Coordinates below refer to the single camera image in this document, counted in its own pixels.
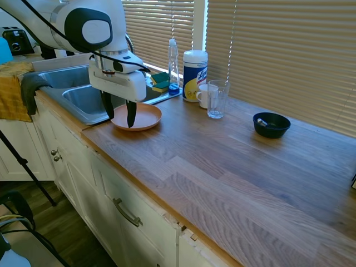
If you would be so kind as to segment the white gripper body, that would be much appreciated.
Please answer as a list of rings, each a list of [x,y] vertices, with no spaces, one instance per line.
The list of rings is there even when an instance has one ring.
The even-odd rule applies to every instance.
[[[146,97],[146,79],[140,66],[90,56],[88,74],[92,87],[120,98],[141,102]]]

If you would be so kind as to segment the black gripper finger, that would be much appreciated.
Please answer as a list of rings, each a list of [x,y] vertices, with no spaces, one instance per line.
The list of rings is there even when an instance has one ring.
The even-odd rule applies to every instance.
[[[131,128],[135,123],[137,103],[126,100],[126,108],[127,108],[127,125],[129,128]]]
[[[111,120],[114,118],[114,107],[112,105],[111,94],[105,91],[101,91],[101,100],[108,118]]]

